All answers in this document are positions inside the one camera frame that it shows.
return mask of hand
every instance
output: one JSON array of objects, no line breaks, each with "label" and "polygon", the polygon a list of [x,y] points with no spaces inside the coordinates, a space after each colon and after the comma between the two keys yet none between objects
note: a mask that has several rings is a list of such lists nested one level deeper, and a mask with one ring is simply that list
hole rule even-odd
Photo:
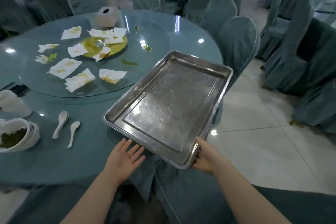
[{"label": "hand", "polygon": [[216,162],[223,159],[223,156],[212,144],[201,138],[196,137],[196,142],[200,145],[200,148],[192,167],[213,175]]},{"label": "hand", "polygon": [[126,141],[123,138],[111,151],[104,167],[103,172],[108,174],[118,186],[128,179],[145,159],[145,156],[140,157],[145,148],[138,144],[126,151],[131,143],[131,139]]}]

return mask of rectangular tray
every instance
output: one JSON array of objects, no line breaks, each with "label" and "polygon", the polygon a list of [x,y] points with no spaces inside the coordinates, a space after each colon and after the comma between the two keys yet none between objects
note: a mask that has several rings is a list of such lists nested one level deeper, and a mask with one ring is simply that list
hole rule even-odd
[{"label": "rectangular tray", "polygon": [[103,115],[103,121],[178,169],[188,169],[233,70],[170,52]]}]

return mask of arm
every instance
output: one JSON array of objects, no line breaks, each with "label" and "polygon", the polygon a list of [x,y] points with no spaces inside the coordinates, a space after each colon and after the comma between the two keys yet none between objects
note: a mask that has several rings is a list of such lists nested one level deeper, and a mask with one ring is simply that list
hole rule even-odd
[{"label": "arm", "polygon": [[138,144],[126,152],[131,143],[132,140],[126,141],[124,138],[115,146],[104,170],[61,224],[104,223],[118,186],[128,179],[145,159],[145,156],[140,157],[144,148],[140,148]]},{"label": "arm", "polygon": [[193,167],[216,177],[239,224],[290,224],[214,146],[200,138],[196,141],[201,151]]}]

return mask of tray rim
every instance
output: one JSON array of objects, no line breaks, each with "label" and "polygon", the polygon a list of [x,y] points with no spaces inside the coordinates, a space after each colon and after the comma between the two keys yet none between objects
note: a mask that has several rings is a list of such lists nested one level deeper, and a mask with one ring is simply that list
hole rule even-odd
[{"label": "tray rim", "polygon": [[[159,65],[163,60],[165,60],[169,55],[172,55],[173,53],[179,53],[179,54],[183,54],[183,55],[187,55],[187,56],[192,56],[194,58],[197,58],[197,59],[200,59],[200,60],[204,60],[210,64],[214,64],[214,65],[221,65],[219,63],[214,63],[214,62],[211,62],[211,61],[208,61],[208,60],[205,60],[205,59],[201,59],[199,57],[196,57],[194,55],[190,55],[190,54],[185,54],[185,53],[182,53],[182,52],[179,52],[179,51],[171,51],[169,52],[166,56],[164,56],[161,60],[159,60],[149,71],[148,73],[150,73],[157,65]],[[207,138],[206,136],[208,135],[209,133],[209,130],[211,128],[211,124],[212,124],[212,120],[213,120],[213,117],[215,116],[215,113],[218,109],[218,106],[219,104],[221,103],[221,100],[226,92],[226,89],[227,87],[229,86],[229,82],[233,76],[233,69],[229,66],[225,66],[226,68],[228,68],[231,72],[226,80],[226,83],[225,83],[225,86],[223,88],[223,90],[221,91],[220,95],[219,95],[219,98],[212,110],[212,113],[209,117],[209,120],[207,122],[207,124],[204,126],[204,130],[202,131],[201,135],[199,136],[202,140],[205,140],[207,141]],[[177,169],[180,169],[180,170],[187,170],[188,168],[191,167],[191,165],[193,164],[195,158],[196,158],[196,154],[195,152],[199,150],[199,144],[198,143],[194,143],[195,145],[191,148],[192,150],[192,155],[191,155],[191,158],[188,160],[188,162],[184,165],[180,165],[176,162],[174,162],[173,160],[171,160],[170,158],[160,154],[157,150],[153,149],[152,147],[150,147],[148,144],[146,144],[145,142],[139,140],[138,138],[134,137],[132,134],[128,133],[127,131],[123,130],[122,128],[120,128],[119,126],[115,125],[114,123],[108,121],[106,119],[106,115],[111,111],[111,109],[113,109],[119,102],[121,99],[123,99],[126,95],[128,95],[128,93],[130,91],[133,90],[133,88],[137,87],[140,82],[148,75],[148,73],[146,73],[141,79],[139,79],[139,81],[137,83],[135,83],[127,92],[125,92],[110,108],[107,109],[107,111],[104,112],[103,116],[102,116],[102,120],[105,124],[109,125],[111,128],[114,128],[115,130],[117,130],[118,132],[120,132],[121,134],[123,134],[124,136],[128,137],[129,139],[132,139],[134,142],[136,142],[137,144],[141,145],[141,146],[146,146],[145,149],[146,150],[149,150],[150,152],[152,152],[153,154],[156,154],[159,156],[159,158],[163,159],[164,161],[166,161],[167,163],[169,163],[170,165],[172,165],[173,167],[177,168]]]}]

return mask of spoon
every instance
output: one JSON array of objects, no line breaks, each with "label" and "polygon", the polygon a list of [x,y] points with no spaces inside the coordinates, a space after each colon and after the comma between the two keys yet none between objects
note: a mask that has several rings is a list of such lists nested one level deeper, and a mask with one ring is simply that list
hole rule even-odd
[{"label": "spoon", "polygon": [[62,111],[59,116],[58,116],[58,121],[59,121],[59,125],[57,126],[54,134],[52,135],[53,139],[57,139],[58,138],[58,134],[60,133],[60,130],[63,128],[63,125],[65,124],[65,122],[68,120],[68,113],[66,111]]},{"label": "spoon", "polygon": [[75,121],[73,124],[71,124],[71,126],[70,126],[71,138],[70,138],[70,143],[68,145],[68,148],[70,148],[72,146],[72,142],[74,140],[75,130],[79,127],[80,124],[81,123],[79,121]]}]

